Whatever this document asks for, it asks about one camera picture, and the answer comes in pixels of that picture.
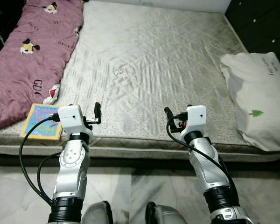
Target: mattress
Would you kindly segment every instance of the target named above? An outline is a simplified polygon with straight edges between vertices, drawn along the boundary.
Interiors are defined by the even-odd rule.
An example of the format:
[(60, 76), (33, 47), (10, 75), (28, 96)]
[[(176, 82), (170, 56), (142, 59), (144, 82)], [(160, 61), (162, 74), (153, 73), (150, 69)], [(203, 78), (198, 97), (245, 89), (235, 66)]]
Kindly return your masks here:
[[(94, 157), (188, 159), (166, 134), (164, 107), (177, 114), (192, 104), (207, 107), (205, 135), (225, 160), (274, 161), (280, 152), (248, 146), (237, 131), (219, 58), (242, 51), (222, 14), (88, 2), (56, 104), (92, 118), (101, 103)], [(18, 153), (23, 124), (0, 130), (1, 154)], [(24, 154), (54, 153), (65, 140), (29, 140)]]

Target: quilted mattress cover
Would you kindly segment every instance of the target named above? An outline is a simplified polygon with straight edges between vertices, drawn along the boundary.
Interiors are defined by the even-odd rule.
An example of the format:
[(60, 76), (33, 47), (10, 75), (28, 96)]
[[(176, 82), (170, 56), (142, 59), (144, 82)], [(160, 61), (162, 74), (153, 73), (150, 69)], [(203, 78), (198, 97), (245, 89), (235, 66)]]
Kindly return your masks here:
[[(206, 136), (228, 161), (273, 161), (280, 154), (248, 146), (219, 69), (223, 54), (243, 52), (224, 16), (106, 2), (84, 5), (84, 26), (66, 65), (57, 105), (79, 104), (94, 126), (91, 156), (188, 159), (167, 136), (164, 107), (207, 107)], [(0, 153), (17, 154), (24, 121), (0, 130)], [(30, 140), (24, 154), (48, 155), (59, 142)]]

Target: marble floor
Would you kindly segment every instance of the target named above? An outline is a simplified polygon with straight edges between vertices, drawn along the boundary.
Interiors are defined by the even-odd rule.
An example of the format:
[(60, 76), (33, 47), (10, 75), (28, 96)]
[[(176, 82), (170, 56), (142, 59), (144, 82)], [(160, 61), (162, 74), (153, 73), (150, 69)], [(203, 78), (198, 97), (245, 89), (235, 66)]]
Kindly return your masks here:
[[(27, 168), (33, 182), (36, 168)], [(111, 204), (116, 224), (144, 224), (148, 201), (177, 208), (188, 224), (209, 224), (209, 211), (192, 171), (90, 168), (83, 213), (95, 202)], [(44, 168), (52, 195), (58, 168)], [(280, 224), (280, 174), (232, 172), (241, 206), (255, 224)], [(0, 167), (0, 224), (44, 224), (49, 206), (28, 186), (19, 167)]]

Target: black cable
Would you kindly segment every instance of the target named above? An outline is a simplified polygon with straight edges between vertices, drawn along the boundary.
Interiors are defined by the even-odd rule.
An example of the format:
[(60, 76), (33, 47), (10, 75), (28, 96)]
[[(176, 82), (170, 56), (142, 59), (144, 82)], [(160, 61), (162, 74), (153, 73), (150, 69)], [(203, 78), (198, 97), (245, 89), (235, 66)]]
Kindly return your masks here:
[(48, 203), (49, 206), (52, 205), (52, 203), (46, 198), (45, 195), (43, 195), (37, 188), (36, 186), (32, 183), (32, 181), (30, 180), (28, 174), (27, 174), (27, 171), (24, 167), (24, 164), (23, 164), (23, 159), (22, 159), (22, 151), (23, 151), (23, 146), (28, 138), (28, 136), (34, 131), (34, 129), (36, 129), (40, 124), (42, 124), (43, 122), (46, 122), (47, 120), (52, 120), (52, 117), (48, 117), (44, 120), (41, 120), (40, 122), (38, 122), (36, 125), (34, 125), (30, 131), (26, 134), (26, 136), (24, 137), (22, 143), (21, 143), (21, 146), (20, 146), (20, 149), (19, 149), (19, 159), (20, 159), (20, 164), (21, 164), (21, 168), (22, 168), (22, 171), (23, 171), (23, 174), (28, 182), (28, 184), (30, 185), (30, 187), (46, 202)]
[(49, 198), (49, 196), (46, 194), (46, 192), (45, 192), (45, 191), (43, 190), (43, 188), (42, 188), (42, 183), (41, 183), (41, 169), (42, 169), (42, 166), (44, 165), (44, 163), (45, 163), (47, 160), (53, 158), (54, 156), (60, 155), (60, 154), (61, 154), (61, 152), (55, 153), (55, 154), (52, 154), (52, 155), (46, 157), (46, 158), (41, 162), (41, 164), (39, 164), (38, 169), (37, 169), (37, 185), (38, 185), (38, 188), (39, 188), (40, 192), (50, 201), (51, 204), (52, 204), (52, 199)]
[(226, 177), (228, 178), (228, 181), (229, 181), (229, 183), (230, 183), (230, 185), (231, 185), (231, 187), (232, 187), (232, 189), (233, 189), (233, 191), (234, 191), (234, 193), (235, 193), (235, 195), (236, 195), (237, 201), (238, 201), (238, 192), (237, 192), (237, 189), (236, 189), (235, 184), (234, 184), (234, 182), (233, 182), (233, 180), (232, 180), (230, 174), (228, 173), (226, 167), (224, 168), (223, 166), (221, 166), (220, 164), (218, 164), (216, 161), (214, 161), (212, 158), (210, 158), (208, 155), (204, 154), (203, 152), (199, 151), (198, 149), (194, 148), (193, 146), (190, 146), (190, 145), (188, 145), (188, 144), (186, 144), (186, 143), (184, 143), (184, 142), (182, 142), (182, 141), (176, 139), (176, 138), (170, 133), (170, 131), (169, 131), (169, 124), (170, 124), (171, 122), (174, 122), (174, 119), (178, 119), (178, 116), (174, 116), (174, 117), (170, 118), (170, 119), (167, 121), (167, 124), (166, 124), (166, 131), (167, 131), (167, 134), (169, 135), (169, 137), (170, 137), (173, 141), (175, 141), (175, 142), (177, 142), (177, 143), (179, 143), (179, 144), (181, 144), (181, 145), (183, 145), (183, 146), (185, 146), (185, 147), (187, 147), (187, 148), (193, 150), (194, 152), (199, 153), (200, 155), (204, 156), (206, 159), (208, 159), (209, 161), (211, 161), (214, 165), (216, 165), (216, 166), (226, 175)]

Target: pink blanket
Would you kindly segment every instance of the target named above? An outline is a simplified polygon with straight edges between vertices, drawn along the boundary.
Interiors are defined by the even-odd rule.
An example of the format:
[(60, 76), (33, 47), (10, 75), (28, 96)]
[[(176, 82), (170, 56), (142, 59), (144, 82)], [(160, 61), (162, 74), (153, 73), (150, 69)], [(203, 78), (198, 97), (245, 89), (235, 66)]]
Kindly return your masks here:
[(80, 0), (30, 0), (0, 52), (0, 129), (52, 104), (83, 24)]

